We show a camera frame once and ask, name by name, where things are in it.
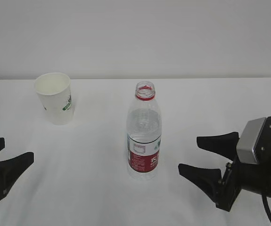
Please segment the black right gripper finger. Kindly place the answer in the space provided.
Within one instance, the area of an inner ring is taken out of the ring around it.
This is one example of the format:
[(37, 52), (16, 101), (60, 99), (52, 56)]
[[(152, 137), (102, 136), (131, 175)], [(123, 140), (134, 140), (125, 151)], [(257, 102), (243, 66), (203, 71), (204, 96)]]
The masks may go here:
[(178, 165), (179, 174), (200, 188), (219, 207), (221, 170), (197, 168), (187, 164)]
[(236, 146), (239, 141), (238, 132), (231, 132), (219, 136), (197, 137), (197, 146), (203, 150), (216, 153), (231, 161), (236, 154)]

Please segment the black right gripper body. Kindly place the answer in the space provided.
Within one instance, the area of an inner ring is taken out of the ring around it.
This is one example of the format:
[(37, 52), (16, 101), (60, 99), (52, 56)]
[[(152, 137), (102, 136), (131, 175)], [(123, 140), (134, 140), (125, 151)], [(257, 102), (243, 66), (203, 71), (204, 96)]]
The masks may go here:
[(266, 117), (256, 146), (259, 164), (241, 163), (236, 155), (227, 178), (223, 181), (222, 209), (230, 211), (241, 190), (271, 198), (271, 116)]

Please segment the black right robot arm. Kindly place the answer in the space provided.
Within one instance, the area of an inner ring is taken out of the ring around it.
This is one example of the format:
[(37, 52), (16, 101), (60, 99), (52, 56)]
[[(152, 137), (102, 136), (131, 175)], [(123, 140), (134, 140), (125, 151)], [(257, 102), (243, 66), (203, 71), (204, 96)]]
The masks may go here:
[(197, 146), (230, 160), (220, 169), (178, 165), (179, 174), (199, 187), (217, 208), (230, 211), (241, 190), (271, 198), (271, 116), (248, 121), (242, 134), (197, 137)]

